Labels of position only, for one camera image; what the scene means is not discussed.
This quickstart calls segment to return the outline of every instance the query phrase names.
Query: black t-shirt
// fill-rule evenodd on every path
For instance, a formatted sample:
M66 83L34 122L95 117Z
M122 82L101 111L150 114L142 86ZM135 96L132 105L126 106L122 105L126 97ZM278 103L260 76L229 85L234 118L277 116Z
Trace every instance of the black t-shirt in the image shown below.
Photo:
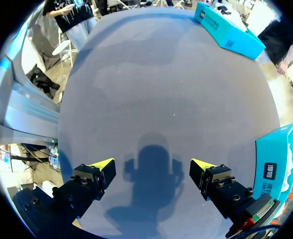
M266 53L274 64L280 63L293 45L293 26L282 17L281 21L273 21L260 33L259 39L266 46Z
M69 14L55 17L62 32L66 32L80 22L93 17L92 9L87 0L48 0L43 8L43 15L62 9L69 4L75 4Z

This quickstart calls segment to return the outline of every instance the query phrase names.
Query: chair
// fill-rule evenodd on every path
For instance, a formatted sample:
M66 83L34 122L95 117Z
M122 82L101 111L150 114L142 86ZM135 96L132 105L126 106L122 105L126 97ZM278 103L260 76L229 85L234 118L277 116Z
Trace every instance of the chair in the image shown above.
M63 33L60 28L58 28L58 46L55 48L55 50L52 52L52 55L60 55L61 60L61 66L63 66L63 61L65 61L68 57L71 60L71 67L73 67L73 60L72 60L72 53L78 52L77 49L73 49L71 46L70 40L64 40L63 39Z

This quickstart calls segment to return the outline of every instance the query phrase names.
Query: black logo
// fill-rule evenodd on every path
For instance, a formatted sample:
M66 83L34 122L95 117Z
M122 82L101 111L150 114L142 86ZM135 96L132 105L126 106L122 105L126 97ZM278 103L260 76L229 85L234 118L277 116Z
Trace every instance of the black logo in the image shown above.
M276 178L277 164L265 163L264 178L274 180Z
M199 14L199 16L200 16L202 19L204 19L204 17L205 17L205 12L203 12L203 11L200 11L200 14Z

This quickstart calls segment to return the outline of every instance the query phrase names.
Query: cardboard box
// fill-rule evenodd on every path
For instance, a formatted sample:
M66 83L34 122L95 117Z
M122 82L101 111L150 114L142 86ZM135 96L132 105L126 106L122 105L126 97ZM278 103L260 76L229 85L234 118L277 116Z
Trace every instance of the cardboard box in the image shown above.
M266 48L249 29L248 32L243 32L215 13L206 4L198 2L195 19L222 48L237 52L253 60Z

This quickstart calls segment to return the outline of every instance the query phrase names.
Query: cable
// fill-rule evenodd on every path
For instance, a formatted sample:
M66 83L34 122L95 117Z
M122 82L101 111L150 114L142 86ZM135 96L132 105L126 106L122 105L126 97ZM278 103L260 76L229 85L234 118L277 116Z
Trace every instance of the cable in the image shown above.
M278 228L280 228L279 225L267 225L267 226L263 226L263 227L259 227L259 228L253 228L253 229L250 229L244 233L241 233L241 234L238 234L234 237L231 237L231 239L245 238L246 236L253 234L253 233L259 233L259 232L265 231L267 229L278 229Z
M28 145L28 147L31 147L31 148L33 148L34 150L36 150L36 151L38 151L38 152L40 152L40 153L43 153L43 154L45 154L45 155L48 155L48 156L50 156L50 157L55 157L55 156L53 156L52 154L48 154L48 153L45 153L45 152L42 152L42 151L36 149L35 147L31 146L30 144Z
M13 154L13 153L10 153L10 152L7 152L7 151L5 151L5 150L2 150L1 148L0 148L0 151L5 152L5 153L9 153L10 155L15 156L15 157L19 157L18 155L15 155L15 154Z
M29 149L27 149L25 146L23 146L35 159L37 159L39 162L43 163L37 156L35 156Z

